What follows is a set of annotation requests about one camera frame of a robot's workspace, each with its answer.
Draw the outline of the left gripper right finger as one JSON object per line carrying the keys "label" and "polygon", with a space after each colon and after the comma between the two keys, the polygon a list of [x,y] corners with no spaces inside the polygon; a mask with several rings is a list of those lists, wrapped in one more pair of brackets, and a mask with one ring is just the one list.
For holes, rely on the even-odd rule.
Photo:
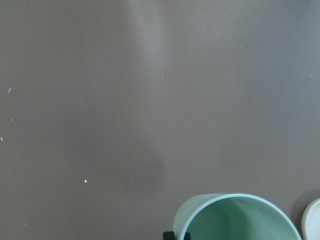
{"label": "left gripper right finger", "polygon": [[186,232],[184,235],[184,240],[191,240],[191,235],[189,232]]}

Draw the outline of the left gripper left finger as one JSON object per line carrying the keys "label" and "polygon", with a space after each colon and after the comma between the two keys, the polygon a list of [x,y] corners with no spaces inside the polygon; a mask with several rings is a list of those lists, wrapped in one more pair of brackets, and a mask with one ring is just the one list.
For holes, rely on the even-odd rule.
{"label": "left gripper left finger", "polygon": [[174,231],[165,231],[162,234],[163,240],[175,240],[175,232]]}

